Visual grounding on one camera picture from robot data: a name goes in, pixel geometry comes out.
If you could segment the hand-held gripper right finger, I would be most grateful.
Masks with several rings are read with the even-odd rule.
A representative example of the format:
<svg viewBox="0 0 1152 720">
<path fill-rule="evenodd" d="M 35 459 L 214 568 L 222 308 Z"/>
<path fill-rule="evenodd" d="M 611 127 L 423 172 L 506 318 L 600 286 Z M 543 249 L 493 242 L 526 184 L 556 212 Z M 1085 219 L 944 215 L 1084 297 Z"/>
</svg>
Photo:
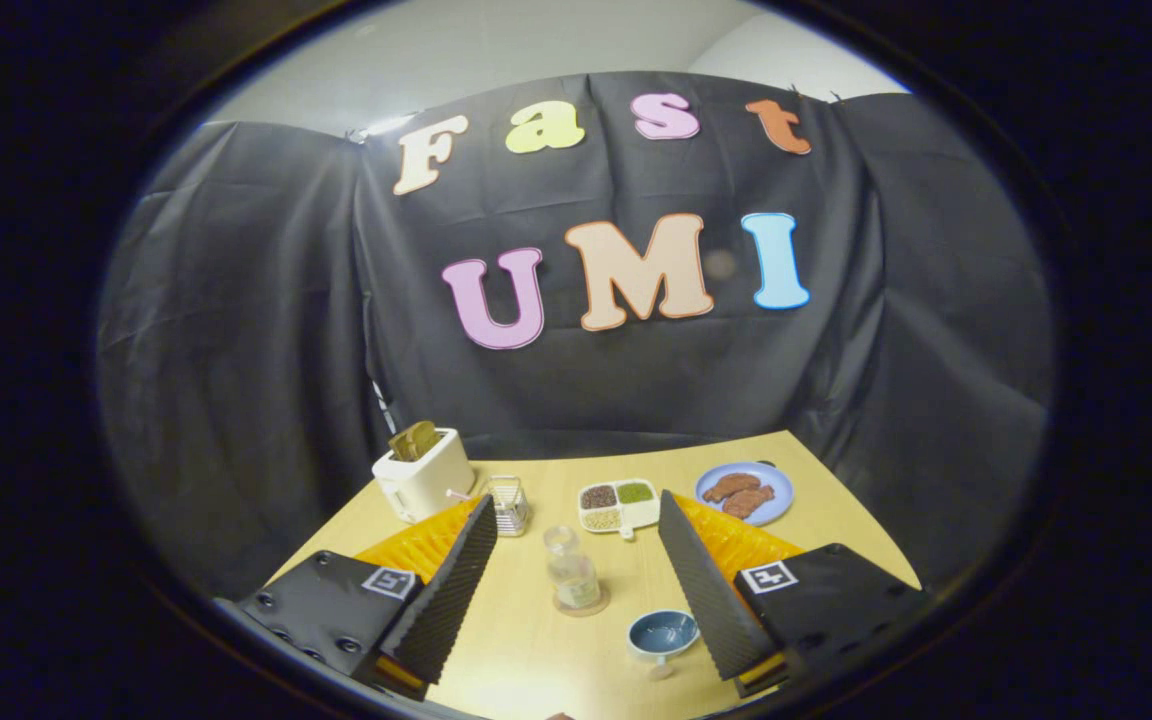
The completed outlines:
<svg viewBox="0 0 1152 720">
<path fill-rule="evenodd" d="M 669 491 L 658 530 L 719 679 L 740 697 L 832 673 L 931 602 L 846 544 L 801 550 Z"/>
</svg>

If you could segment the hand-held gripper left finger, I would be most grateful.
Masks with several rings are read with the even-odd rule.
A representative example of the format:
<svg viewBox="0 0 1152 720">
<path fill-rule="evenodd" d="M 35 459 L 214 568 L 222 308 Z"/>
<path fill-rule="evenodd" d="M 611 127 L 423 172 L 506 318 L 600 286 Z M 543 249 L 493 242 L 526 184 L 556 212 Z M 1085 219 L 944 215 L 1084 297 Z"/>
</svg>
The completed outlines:
<svg viewBox="0 0 1152 720">
<path fill-rule="evenodd" d="M 311 552 L 223 609 L 329 673 L 420 700 L 442 679 L 497 539 L 494 498 L 475 497 L 355 556 Z"/>
</svg>

